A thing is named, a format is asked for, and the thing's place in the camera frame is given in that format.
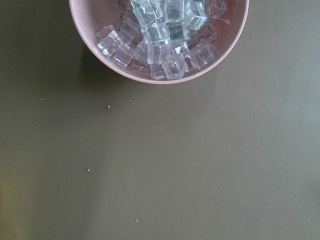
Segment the clear ice cube front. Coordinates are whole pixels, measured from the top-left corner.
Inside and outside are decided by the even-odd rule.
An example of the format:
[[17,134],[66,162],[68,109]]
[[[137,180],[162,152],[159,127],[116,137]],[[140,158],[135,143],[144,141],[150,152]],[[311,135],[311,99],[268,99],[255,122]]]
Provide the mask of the clear ice cube front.
[[182,53],[174,54],[162,63],[162,68],[168,80],[182,79],[187,71],[188,65]]

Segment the clear ice cube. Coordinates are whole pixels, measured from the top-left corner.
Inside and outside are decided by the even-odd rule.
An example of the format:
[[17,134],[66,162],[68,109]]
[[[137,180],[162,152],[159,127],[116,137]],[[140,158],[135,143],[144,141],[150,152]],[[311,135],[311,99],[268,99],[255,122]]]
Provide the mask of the clear ice cube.
[[189,52],[192,66],[198,70],[203,70],[211,65],[216,59],[215,51],[215,47],[208,40],[202,38]]
[[141,28],[143,40],[146,45],[158,43],[170,43],[169,28],[164,22],[154,22]]
[[162,63],[162,68],[168,80],[182,79],[187,71],[188,65],[182,53],[174,54]]
[[96,48],[106,58],[110,58],[123,46],[123,44],[123,40],[119,37],[118,33],[113,30],[96,45]]

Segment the clear ice cube right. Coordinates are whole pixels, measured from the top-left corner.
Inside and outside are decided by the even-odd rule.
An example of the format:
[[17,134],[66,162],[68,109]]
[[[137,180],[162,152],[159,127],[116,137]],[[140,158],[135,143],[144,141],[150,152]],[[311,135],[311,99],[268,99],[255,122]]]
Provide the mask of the clear ice cube right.
[[215,51],[215,47],[208,40],[202,38],[189,52],[192,66],[198,70],[203,70],[211,65],[216,59]]

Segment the pink ice bucket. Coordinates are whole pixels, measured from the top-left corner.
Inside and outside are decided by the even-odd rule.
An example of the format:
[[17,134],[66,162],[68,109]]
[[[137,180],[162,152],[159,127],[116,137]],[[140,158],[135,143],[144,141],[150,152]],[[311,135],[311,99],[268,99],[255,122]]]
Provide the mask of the pink ice bucket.
[[122,69],[115,65],[111,59],[106,58],[97,49],[96,45],[98,40],[95,36],[96,32],[101,30],[104,26],[116,24],[119,10],[115,8],[115,2],[113,0],[70,0],[69,7],[73,22],[82,41],[92,54],[95,55],[95,58],[105,65],[107,70],[141,83],[170,85],[198,78],[201,75],[212,71],[224,60],[236,45],[244,29],[249,11],[249,3],[248,0],[226,1],[226,13],[221,19],[214,22],[218,31],[218,38],[213,42],[213,46],[216,48],[214,54],[215,61],[202,70],[197,69],[185,74],[182,79],[174,80],[167,80],[165,78],[162,80],[153,80],[150,76],[135,71],[130,67]]

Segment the clear ice cube centre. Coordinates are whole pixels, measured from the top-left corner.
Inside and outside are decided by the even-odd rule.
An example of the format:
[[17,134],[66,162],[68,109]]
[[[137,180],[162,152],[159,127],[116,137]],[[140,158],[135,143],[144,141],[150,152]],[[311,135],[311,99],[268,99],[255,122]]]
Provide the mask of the clear ice cube centre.
[[158,43],[170,43],[169,28],[164,22],[154,22],[141,28],[143,40],[146,45]]

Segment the clear ice cube left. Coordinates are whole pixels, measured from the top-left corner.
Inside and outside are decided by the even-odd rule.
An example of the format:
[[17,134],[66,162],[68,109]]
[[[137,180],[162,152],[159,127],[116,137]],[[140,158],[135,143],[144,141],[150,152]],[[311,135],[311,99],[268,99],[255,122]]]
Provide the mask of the clear ice cube left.
[[96,48],[106,58],[110,58],[123,46],[123,44],[123,40],[119,37],[118,33],[113,30],[96,45]]

